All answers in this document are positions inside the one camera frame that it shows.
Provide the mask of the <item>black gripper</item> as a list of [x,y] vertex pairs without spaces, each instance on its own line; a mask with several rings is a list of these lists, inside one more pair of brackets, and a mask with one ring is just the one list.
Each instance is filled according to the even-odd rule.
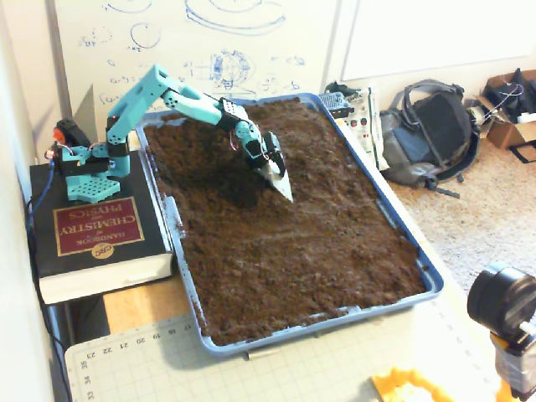
[[293,202],[289,174],[276,135],[272,131],[267,131],[262,135],[262,140],[263,142],[254,140],[245,145],[245,159],[273,189]]

